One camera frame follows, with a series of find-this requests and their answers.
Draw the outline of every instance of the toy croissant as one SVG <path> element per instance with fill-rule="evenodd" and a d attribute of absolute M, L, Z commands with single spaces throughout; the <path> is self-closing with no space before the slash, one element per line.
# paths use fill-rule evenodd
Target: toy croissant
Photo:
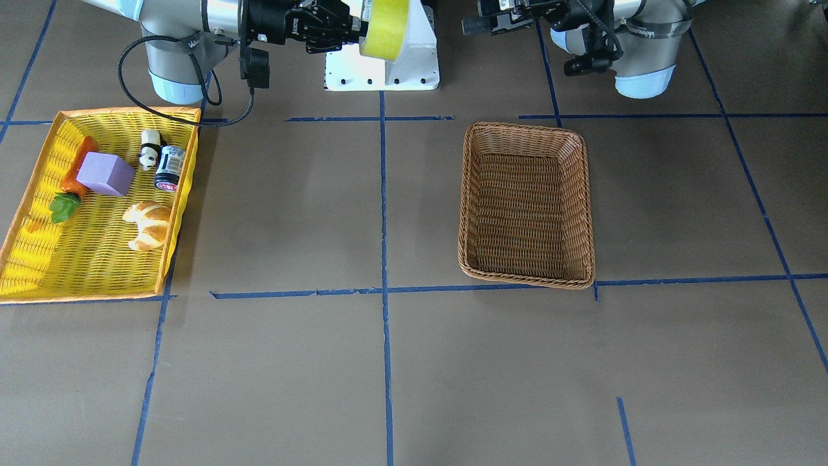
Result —
<path fill-rule="evenodd" d="M 138 224 L 138 236 L 129 241 L 131 250 L 153 250 L 166 241 L 172 211 L 155 201 L 144 201 L 129 207 L 123 220 Z"/>

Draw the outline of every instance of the black cable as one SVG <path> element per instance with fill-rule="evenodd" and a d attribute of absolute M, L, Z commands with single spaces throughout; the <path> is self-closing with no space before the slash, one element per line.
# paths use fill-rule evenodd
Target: black cable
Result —
<path fill-rule="evenodd" d="M 621 50 L 621 41 L 619 41 L 618 36 L 615 35 L 615 32 L 609 27 L 607 27 L 607 25 L 604 24 L 604 22 L 601 21 L 601 19 L 592 10 L 587 8 L 581 0 L 575 0 L 575 3 L 578 3 L 578 5 L 581 8 L 583 8 L 586 12 L 586 16 L 590 17 L 590 20 L 593 23 L 595 23 L 595 25 L 598 28 L 600 28 L 601 31 L 606 32 L 609 39 L 612 40 L 613 44 L 615 45 L 615 57 L 613 58 L 613 60 L 621 58 L 621 56 L 623 56 L 623 50 Z"/>
<path fill-rule="evenodd" d="M 215 81 L 216 90 L 219 92 L 219 99 L 215 102 L 209 99 L 207 95 L 207 80 L 205 80 L 204 75 L 201 74 L 201 66 L 199 65 L 199 61 L 195 58 L 194 54 L 190 54 L 190 61 L 193 62 L 193 68 L 195 69 L 195 77 L 199 81 L 199 85 L 201 86 L 201 95 L 204 96 L 207 103 L 213 105 L 214 107 L 218 107 L 221 105 L 221 84 L 219 83 L 219 77 L 215 74 L 215 71 L 210 70 L 210 74 L 213 75 L 213 80 Z"/>
<path fill-rule="evenodd" d="M 254 97 L 254 89 L 253 88 L 250 88 L 250 101 L 248 102 L 248 107 L 247 107 L 246 110 L 244 110 L 244 113 L 236 119 L 221 122 L 221 123 L 201 123 L 201 122 L 196 122 L 196 121 L 189 121 L 189 120 L 181 119 L 181 118 L 169 115 L 169 114 L 163 114 L 162 112 L 159 112 L 158 110 L 151 109 L 150 107 L 147 107 L 145 104 L 143 104 L 138 99 L 136 99 L 132 95 L 132 93 L 130 93 L 129 90 L 127 89 L 127 85 L 123 81 L 123 62 L 124 62 L 124 60 L 126 60 L 127 56 L 129 55 L 129 52 L 134 50 L 135 47 L 140 46 L 142 43 L 149 42 L 149 41 L 179 42 L 179 41 L 181 41 L 181 39 L 176 39 L 176 38 L 170 37 L 170 36 L 145 36 L 145 37 L 142 37 L 142 38 L 138 39 L 137 41 L 133 42 L 132 44 L 129 44 L 127 46 L 127 48 L 123 49 L 123 53 L 121 53 L 121 57 L 118 59 L 118 83 L 120 83 L 121 90 L 123 90 L 123 93 L 138 107 L 146 110 L 147 112 L 149 112 L 151 114 L 160 116 L 162 118 L 166 118 L 166 119 L 175 121 L 177 123 L 183 123 L 183 124 L 189 124 L 191 126 L 197 126 L 199 128 L 222 128 L 223 126 L 229 126 L 231 124 L 236 124 L 236 123 L 242 121 L 243 119 L 247 118 L 247 116 L 253 110 L 253 97 Z M 201 73 L 201 69 L 198 66 L 196 66 L 196 74 L 200 75 L 200 73 Z"/>

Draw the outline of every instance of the toy carrot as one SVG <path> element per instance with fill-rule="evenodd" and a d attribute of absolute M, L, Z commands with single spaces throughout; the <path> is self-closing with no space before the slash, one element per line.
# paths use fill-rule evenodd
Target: toy carrot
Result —
<path fill-rule="evenodd" d="M 72 162 L 72 167 L 60 181 L 60 190 L 55 194 L 55 200 L 49 205 L 49 210 L 52 212 L 52 223 L 61 223 L 66 221 L 75 212 L 75 209 L 80 206 L 81 200 L 86 197 L 89 189 L 78 182 L 78 173 L 84 164 L 86 154 L 97 150 L 95 142 L 91 137 L 87 136 L 78 147 L 78 152 L 75 155 L 75 160 Z"/>

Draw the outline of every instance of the gray floor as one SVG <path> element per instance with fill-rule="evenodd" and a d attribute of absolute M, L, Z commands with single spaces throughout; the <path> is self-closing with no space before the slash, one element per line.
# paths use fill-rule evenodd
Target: gray floor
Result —
<path fill-rule="evenodd" d="M 709 1 L 637 102 L 565 78 L 545 27 L 463 37 L 474 0 L 442 3 L 431 93 L 326 93 L 322 56 L 270 48 L 250 118 L 201 133 L 163 297 L 0 308 L 0 464 L 828 463 L 819 9 Z M 77 0 L 0 0 L 0 28 L 7 225 L 44 122 L 129 105 L 114 66 L 139 30 Z M 145 65 L 131 87 L 159 104 Z M 245 89 L 217 71 L 207 116 L 232 118 Z M 596 287 L 461 273 L 480 119 L 584 135 Z"/>

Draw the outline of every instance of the basket rim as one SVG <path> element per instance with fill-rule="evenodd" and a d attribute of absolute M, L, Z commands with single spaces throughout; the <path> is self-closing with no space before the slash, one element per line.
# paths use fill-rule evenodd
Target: basket rim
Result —
<path fill-rule="evenodd" d="M 578 159 L 580 160 L 580 166 L 578 173 L 579 175 L 579 184 L 583 189 L 584 193 L 584 203 L 582 208 L 582 222 L 580 223 L 586 230 L 586 235 L 588 237 L 587 241 L 587 267 L 585 268 L 585 277 L 583 279 L 567 279 L 567 278 L 550 278 L 550 277 L 536 277 L 536 276 L 529 276 L 529 275 L 522 275 L 522 274 L 508 274 L 508 273 L 501 273 L 501 272 L 487 272 L 480 269 L 476 269 L 469 264 L 469 252 L 467 251 L 466 244 L 468 243 L 469 239 L 469 217 L 468 212 L 469 209 L 472 207 L 474 202 L 474 198 L 471 195 L 470 187 L 469 187 L 469 180 L 474 172 L 474 158 L 479 156 L 474 152 L 472 148 L 472 143 L 474 138 L 479 134 L 480 131 L 485 129 L 523 129 L 529 130 L 533 133 L 545 134 L 550 135 L 554 134 L 556 136 L 560 136 L 565 134 L 566 136 L 572 137 L 575 139 L 575 142 L 578 144 L 580 148 L 580 154 L 578 155 Z M 546 157 L 555 157 L 558 154 L 550 154 Z M 537 154 L 503 154 L 505 157 L 536 157 Z M 592 209 L 591 209 L 591 200 L 590 200 L 590 172 L 589 172 L 589 163 L 588 163 L 588 155 L 586 150 L 586 142 L 584 138 L 577 132 L 572 131 L 570 129 L 563 129 L 563 128 L 554 128 L 548 126 L 534 126 L 534 125 L 527 125 L 527 124 L 513 124 L 513 123 L 498 123 L 498 122 L 484 122 L 479 121 L 472 123 L 467 129 L 463 143 L 463 177 L 462 182 L 460 184 L 460 228 L 458 233 L 458 246 L 457 246 L 457 259 L 460 265 L 460 268 L 466 273 L 468 276 L 476 278 L 476 279 L 483 279 L 488 281 L 503 281 L 509 283 L 518 283 L 518 284 L 530 284 L 536 286 L 543 286 L 543 287 L 551 287 L 551 288 L 563 288 L 563 289 L 585 289 L 590 287 L 595 281 L 595 237 L 593 232 L 593 225 L 592 225 Z"/>
<path fill-rule="evenodd" d="M 164 107 L 151 107 L 152 109 L 166 113 L 166 114 L 183 114 L 183 115 L 191 115 L 193 117 L 194 122 L 198 122 L 201 120 L 201 109 L 196 107 L 173 107 L 173 106 L 164 106 Z M 142 113 L 142 114 L 151 114 L 147 112 L 145 109 L 140 107 L 105 107 L 99 109 L 76 109 L 76 110 L 59 110 L 57 115 L 55 116 L 54 120 L 52 120 L 51 126 L 49 128 L 49 133 L 43 140 L 43 144 L 41 145 L 40 152 L 38 153 L 37 160 L 35 162 L 35 166 L 32 169 L 31 176 L 29 177 L 29 182 L 26 184 L 26 188 L 23 191 L 22 199 L 20 203 L 17 205 L 17 209 L 15 210 L 14 217 L 12 218 L 12 224 L 9 226 L 7 230 L 7 234 L 5 239 L 2 242 L 2 246 L 0 246 L 0 277 L 3 275 L 3 271 L 5 270 L 6 264 L 8 262 L 8 257 L 12 253 L 13 246 L 17 239 L 17 236 L 20 233 L 20 229 L 24 223 L 25 214 L 29 212 L 31 209 L 32 203 L 34 202 L 34 193 L 35 187 L 40 179 L 44 166 L 48 163 L 47 158 L 44 157 L 47 149 L 49 148 L 49 144 L 54 140 L 55 136 L 57 135 L 60 127 L 63 124 L 70 123 L 72 119 L 77 119 L 84 116 L 94 116 L 94 115 L 104 115 L 104 114 L 132 114 L 132 113 Z M 194 125 L 190 126 L 190 137 L 187 142 L 186 150 L 189 152 L 192 148 L 198 143 L 198 129 Z M 185 160 L 184 167 L 182 167 L 182 172 L 187 170 L 190 161 L 192 158 L 187 158 Z M 182 193 L 178 191 L 176 196 L 173 200 L 171 210 L 173 214 L 176 214 L 180 209 L 181 205 L 181 198 Z M 139 291 L 133 292 L 129 294 L 88 294 L 88 295 L 73 295 L 73 296 L 57 296 L 57 297 L 49 297 L 49 298 L 15 298 L 12 295 L 3 295 L 0 296 L 0 303 L 2 304 L 25 304 L 25 303 L 51 303 L 51 302 L 74 302 L 74 301 L 104 301 L 104 300 L 111 300 L 111 299 L 141 299 L 141 298 L 148 298 L 159 296 L 162 294 L 166 279 L 166 274 L 168 272 L 169 264 L 171 262 L 171 250 L 175 247 L 175 238 L 172 237 L 173 228 L 170 228 L 167 232 L 167 238 L 163 246 L 163 250 L 161 252 L 161 260 L 159 263 L 159 273 L 156 277 L 156 282 L 153 285 L 152 290 L 147 291 Z"/>

